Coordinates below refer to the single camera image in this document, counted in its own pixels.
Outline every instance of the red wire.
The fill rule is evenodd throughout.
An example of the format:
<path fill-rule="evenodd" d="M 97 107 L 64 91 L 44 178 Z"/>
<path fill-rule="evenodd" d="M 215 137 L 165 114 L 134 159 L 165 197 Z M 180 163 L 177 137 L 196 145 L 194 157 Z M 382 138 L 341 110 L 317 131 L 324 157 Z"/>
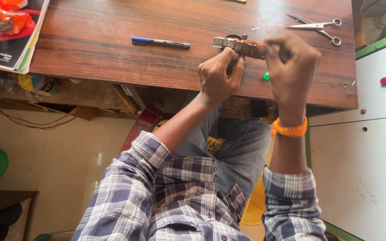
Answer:
<path fill-rule="evenodd" d="M 65 121 L 65 122 L 62 122 L 62 123 L 57 123 L 57 124 L 55 124 L 55 125 L 53 125 L 53 126 L 49 126 L 49 127 L 37 127 L 37 126 L 29 126 L 29 125 L 25 125 L 25 124 L 19 123 L 19 122 L 13 120 L 12 118 L 10 118 L 10 117 L 9 117 L 6 113 L 4 113 L 1 109 L 0 109 L 0 112 L 1 112 L 5 117 L 7 117 L 9 120 L 11 120 L 12 122 L 14 122 L 14 123 L 16 123 L 16 124 L 22 125 L 22 126 L 24 126 L 24 127 L 29 127 L 29 128 L 34 128 L 34 129 L 45 129 L 45 130 L 53 130 L 53 129 L 55 129 L 55 128 L 57 128 L 57 127 L 63 125 L 63 124 L 66 124 L 66 123 L 68 123 L 68 122 L 73 121 L 73 120 L 76 118 L 76 117 L 74 117 L 74 118 L 72 118 L 71 120 L 68 120 L 68 121 Z"/>

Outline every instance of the person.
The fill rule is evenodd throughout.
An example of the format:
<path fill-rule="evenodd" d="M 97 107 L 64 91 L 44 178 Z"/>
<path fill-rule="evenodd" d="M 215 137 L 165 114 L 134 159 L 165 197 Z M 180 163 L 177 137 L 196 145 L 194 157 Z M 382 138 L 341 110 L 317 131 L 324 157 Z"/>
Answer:
<path fill-rule="evenodd" d="M 263 39 L 258 49 L 269 68 L 279 125 L 301 126 L 321 54 L 292 34 Z M 113 159 L 73 241 L 250 240 L 238 222 L 262 172 L 266 239 L 326 240 L 304 138 L 277 133 L 265 167 L 270 127 L 260 119 L 219 118 L 221 103 L 240 86 L 244 63 L 225 48 L 199 65 L 199 94 Z M 211 133 L 227 140 L 214 155 L 207 152 Z"/>

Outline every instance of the book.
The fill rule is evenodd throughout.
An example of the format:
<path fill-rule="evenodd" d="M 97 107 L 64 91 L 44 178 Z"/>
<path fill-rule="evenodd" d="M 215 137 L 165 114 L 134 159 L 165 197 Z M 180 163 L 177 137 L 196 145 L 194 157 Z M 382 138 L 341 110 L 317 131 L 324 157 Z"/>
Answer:
<path fill-rule="evenodd" d="M 32 26 L 27 27 L 29 29 L 25 30 L 24 27 L 22 30 L 25 30 L 26 34 L 32 33 L 27 36 L 19 34 L 17 37 L 6 35 L 7 40 L 0 39 L 0 70 L 15 73 L 29 72 L 29 65 L 49 2 L 50 0 L 28 0 L 28 5 L 22 8 L 22 11 L 30 13 L 34 21 Z"/>

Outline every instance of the right hand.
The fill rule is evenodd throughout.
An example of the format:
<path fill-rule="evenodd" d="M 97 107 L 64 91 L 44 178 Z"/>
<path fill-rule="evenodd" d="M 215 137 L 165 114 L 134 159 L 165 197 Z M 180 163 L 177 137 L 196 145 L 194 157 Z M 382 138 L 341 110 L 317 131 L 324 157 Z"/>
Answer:
<path fill-rule="evenodd" d="M 279 52 L 272 45 L 279 45 Z M 291 33 L 263 39 L 257 47 L 268 65 L 272 94 L 280 108 L 281 125 L 301 125 L 321 53 Z"/>

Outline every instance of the green led light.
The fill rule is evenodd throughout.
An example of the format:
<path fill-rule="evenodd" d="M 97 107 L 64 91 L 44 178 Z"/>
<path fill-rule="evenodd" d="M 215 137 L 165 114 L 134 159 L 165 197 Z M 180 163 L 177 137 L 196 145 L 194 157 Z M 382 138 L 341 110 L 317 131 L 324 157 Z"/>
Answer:
<path fill-rule="evenodd" d="M 267 72 L 265 75 L 263 75 L 263 79 L 265 79 L 265 81 L 269 80 L 269 72 Z"/>

